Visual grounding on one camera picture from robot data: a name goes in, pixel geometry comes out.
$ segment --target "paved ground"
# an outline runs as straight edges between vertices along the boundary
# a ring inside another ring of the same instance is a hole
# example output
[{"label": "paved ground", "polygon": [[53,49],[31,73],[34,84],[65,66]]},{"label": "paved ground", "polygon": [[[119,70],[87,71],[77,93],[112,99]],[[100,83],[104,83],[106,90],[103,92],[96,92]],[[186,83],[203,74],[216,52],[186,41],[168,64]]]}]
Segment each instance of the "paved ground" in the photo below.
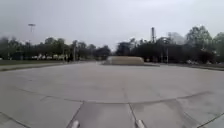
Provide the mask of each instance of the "paved ground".
[{"label": "paved ground", "polygon": [[224,72],[62,65],[0,72],[0,128],[222,128]]}]

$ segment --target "overcast sky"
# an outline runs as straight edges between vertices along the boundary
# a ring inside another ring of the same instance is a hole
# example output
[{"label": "overcast sky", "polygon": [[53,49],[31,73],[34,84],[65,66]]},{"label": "overcast sky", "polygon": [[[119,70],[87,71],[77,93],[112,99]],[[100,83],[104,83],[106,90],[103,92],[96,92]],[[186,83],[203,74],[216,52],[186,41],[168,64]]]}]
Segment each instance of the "overcast sky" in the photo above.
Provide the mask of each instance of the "overcast sky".
[{"label": "overcast sky", "polygon": [[[119,41],[150,39],[205,25],[212,36],[224,32],[223,0],[0,0],[0,36],[62,37],[114,47]],[[29,23],[36,24],[33,36]]]}]

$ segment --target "light pole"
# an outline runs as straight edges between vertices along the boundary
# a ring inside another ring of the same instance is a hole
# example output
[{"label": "light pole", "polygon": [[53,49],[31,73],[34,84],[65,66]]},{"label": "light pole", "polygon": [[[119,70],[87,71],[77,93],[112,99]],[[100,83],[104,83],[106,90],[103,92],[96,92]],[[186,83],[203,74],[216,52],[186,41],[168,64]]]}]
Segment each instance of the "light pole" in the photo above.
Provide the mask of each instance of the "light pole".
[{"label": "light pole", "polygon": [[33,29],[36,26],[36,24],[28,24],[28,26],[30,27],[30,40],[29,40],[29,42],[31,43],[32,32],[33,32]]}]

